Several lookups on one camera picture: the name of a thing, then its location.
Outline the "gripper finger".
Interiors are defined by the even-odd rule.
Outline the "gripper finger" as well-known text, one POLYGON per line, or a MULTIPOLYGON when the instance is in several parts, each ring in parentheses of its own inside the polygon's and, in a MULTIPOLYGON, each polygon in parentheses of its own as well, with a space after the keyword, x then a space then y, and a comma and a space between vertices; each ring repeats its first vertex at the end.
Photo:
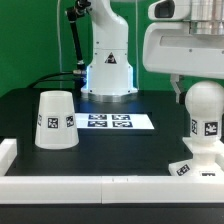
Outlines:
POLYGON ((170 83, 176 94, 176 102, 181 105, 185 104, 185 96, 186 96, 183 80, 184 78, 182 75, 177 75, 177 74, 170 75, 170 83))

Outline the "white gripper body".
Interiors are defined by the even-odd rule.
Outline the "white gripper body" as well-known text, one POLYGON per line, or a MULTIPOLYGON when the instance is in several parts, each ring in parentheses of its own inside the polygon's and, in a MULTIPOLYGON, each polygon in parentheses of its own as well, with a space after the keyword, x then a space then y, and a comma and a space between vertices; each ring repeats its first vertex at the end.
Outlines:
POLYGON ((224 36, 191 35, 190 25, 158 22, 148 26, 143 44, 147 71, 224 79, 224 36))

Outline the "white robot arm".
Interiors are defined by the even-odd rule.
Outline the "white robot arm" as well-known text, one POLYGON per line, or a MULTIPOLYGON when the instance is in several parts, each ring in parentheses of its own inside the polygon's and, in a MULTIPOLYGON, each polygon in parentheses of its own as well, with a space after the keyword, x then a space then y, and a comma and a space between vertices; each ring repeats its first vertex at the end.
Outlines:
MULTIPOLYGON (((119 102, 135 94, 128 62, 128 24, 110 3, 89 0, 93 59, 87 67, 83 96, 119 102)), ((224 79, 224 0, 158 0, 148 8, 152 24, 143 44, 146 70, 181 76, 224 79)))

